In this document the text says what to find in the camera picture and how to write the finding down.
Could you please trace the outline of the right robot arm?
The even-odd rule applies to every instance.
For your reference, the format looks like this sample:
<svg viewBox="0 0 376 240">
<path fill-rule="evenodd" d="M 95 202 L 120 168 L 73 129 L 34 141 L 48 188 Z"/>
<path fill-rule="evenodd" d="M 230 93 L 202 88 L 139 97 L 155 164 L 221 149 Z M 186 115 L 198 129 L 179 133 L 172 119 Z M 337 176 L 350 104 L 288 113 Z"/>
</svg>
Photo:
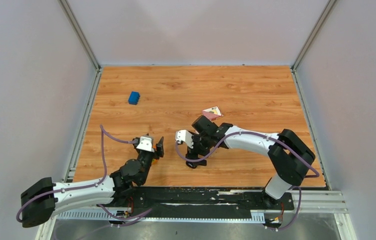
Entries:
<svg viewBox="0 0 376 240">
<path fill-rule="evenodd" d="M 276 174 L 261 195 L 262 204 L 268 209 L 279 205 L 285 192 L 299 188 L 305 178 L 319 177 L 319 172 L 312 167 L 315 154 L 290 129 L 262 133 L 226 122 L 217 125 L 203 115 L 192 127 L 193 131 L 183 129 L 175 133 L 175 146 L 187 146 L 185 155 L 180 151 L 177 154 L 190 168 L 206 165 L 207 158 L 218 148 L 246 150 L 270 159 Z"/>
</svg>

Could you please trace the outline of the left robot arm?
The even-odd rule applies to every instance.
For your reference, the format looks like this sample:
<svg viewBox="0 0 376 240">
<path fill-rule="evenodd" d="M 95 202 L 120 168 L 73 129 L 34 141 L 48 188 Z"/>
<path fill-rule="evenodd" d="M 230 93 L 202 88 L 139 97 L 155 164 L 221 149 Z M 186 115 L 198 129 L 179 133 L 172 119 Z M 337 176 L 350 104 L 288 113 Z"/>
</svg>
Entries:
<svg viewBox="0 0 376 240">
<path fill-rule="evenodd" d="M 125 162 L 117 171 L 93 180 L 53 182 L 38 180 L 21 193 L 21 208 L 16 219 L 24 228 L 36 227 L 62 212 L 89 205 L 114 203 L 124 206 L 137 187 L 145 184 L 154 160 L 164 156 L 164 138 L 153 144 L 145 135 L 134 139 L 137 158 Z"/>
</svg>

